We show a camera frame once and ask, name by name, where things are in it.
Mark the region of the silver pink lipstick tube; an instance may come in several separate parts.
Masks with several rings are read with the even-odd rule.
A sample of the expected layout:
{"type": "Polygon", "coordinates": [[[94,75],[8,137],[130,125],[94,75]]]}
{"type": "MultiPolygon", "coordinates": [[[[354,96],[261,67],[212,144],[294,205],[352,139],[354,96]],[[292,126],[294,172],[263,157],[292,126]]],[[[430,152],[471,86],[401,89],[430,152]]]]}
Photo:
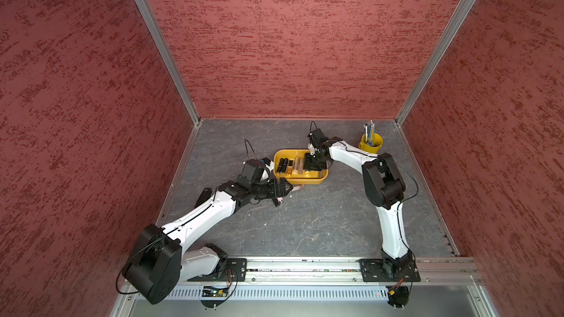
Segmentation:
{"type": "Polygon", "coordinates": [[[299,158],[296,158],[296,159],[295,159],[295,161],[294,161],[294,168],[293,168],[293,170],[292,170],[292,174],[298,174],[300,162],[301,162],[301,160],[300,160],[299,158]]]}

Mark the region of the gold black square lipstick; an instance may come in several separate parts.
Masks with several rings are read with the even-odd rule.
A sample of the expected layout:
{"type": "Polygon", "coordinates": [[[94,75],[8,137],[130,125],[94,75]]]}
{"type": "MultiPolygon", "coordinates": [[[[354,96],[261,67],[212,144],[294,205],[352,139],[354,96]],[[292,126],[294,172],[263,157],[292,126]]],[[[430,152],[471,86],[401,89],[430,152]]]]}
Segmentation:
{"type": "Polygon", "coordinates": [[[295,162],[295,161],[294,161],[293,159],[290,159],[290,160],[289,160],[289,163],[288,163],[288,166],[287,166],[287,169],[286,169],[286,174],[287,174],[288,176],[290,176],[290,175],[292,174],[292,172],[293,172],[293,169],[294,169],[294,162],[295,162]]]}

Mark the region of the black lipstick with gold band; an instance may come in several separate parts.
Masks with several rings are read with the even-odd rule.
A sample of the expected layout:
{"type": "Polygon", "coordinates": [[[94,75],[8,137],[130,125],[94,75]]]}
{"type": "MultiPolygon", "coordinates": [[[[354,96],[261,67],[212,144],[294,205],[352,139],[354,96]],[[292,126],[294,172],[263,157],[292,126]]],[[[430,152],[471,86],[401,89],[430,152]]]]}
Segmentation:
{"type": "Polygon", "coordinates": [[[280,158],[280,159],[279,159],[279,163],[278,163],[277,168],[276,168],[276,173],[281,173],[281,172],[282,172],[282,169],[283,169],[283,162],[284,162],[283,158],[280,158]]]}

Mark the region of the black lipstick short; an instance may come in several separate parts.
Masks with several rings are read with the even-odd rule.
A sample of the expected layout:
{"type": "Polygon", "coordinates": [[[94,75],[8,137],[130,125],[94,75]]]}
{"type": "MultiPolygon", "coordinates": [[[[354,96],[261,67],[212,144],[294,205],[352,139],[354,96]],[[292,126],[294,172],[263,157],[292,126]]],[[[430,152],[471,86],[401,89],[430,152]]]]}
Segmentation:
{"type": "Polygon", "coordinates": [[[286,172],[286,169],[287,169],[287,167],[288,167],[288,164],[289,164],[289,159],[288,159],[288,158],[284,158],[284,159],[283,159],[283,165],[282,165],[282,168],[281,168],[281,173],[285,173],[285,172],[286,172]]]}

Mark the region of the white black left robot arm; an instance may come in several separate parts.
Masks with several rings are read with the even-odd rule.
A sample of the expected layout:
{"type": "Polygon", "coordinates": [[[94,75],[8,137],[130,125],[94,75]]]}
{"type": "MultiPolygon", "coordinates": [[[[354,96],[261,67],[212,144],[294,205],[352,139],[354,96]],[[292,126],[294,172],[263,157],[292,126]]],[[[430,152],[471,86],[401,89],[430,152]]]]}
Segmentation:
{"type": "Polygon", "coordinates": [[[252,200],[272,200],[276,206],[293,190],[286,179],[259,181],[249,186],[227,181],[213,190],[201,205],[162,227],[146,226],[120,274],[152,305],[165,299],[182,280],[219,273],[227,269],[227,255],[214,245],[189,248],[208,230],[252,200]]]}

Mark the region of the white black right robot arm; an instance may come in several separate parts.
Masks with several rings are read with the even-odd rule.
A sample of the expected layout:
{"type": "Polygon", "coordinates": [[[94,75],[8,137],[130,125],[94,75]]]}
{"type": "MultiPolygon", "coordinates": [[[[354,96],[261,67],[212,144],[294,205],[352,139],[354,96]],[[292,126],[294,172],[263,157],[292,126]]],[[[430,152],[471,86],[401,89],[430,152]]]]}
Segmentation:
{"type": "Polygon", "coordinates": [[[407,269],[414,262],[403,224],[405,182],[390,154],[371,154],[338,137],[328,138],[316,129],[308,135],[310,165],[324,170],[328,163],[340,162],[363,176],[368,201],[376,208],[383,237],[382,259],[387,275],[407,269]]]}

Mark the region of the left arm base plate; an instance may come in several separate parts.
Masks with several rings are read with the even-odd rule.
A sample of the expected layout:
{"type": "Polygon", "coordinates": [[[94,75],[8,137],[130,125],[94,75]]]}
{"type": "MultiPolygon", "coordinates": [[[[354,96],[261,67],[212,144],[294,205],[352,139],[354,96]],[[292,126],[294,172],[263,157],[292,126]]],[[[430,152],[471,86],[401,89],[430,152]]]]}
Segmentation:
{"type": "Polygon", "coordinates": [[[221,258],[210,274],[199,275],[189,279],[189,281],[226,283],[230,277],[236,277],[238,281],[244,281],[247,265],[248,260],[246,258],[221,258]]]}

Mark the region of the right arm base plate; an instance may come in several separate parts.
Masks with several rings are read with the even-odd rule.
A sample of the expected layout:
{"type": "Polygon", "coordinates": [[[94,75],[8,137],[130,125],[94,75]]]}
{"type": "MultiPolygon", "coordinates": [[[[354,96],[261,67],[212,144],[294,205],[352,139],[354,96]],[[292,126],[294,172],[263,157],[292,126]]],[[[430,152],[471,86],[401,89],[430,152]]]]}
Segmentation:
{"type": "Polygon", "coordinates": [[[415,261],[410,258],[392,260],[360,259],[358,261],[362,279],[365,283],[419,283],[421,277],[415,261]]]}

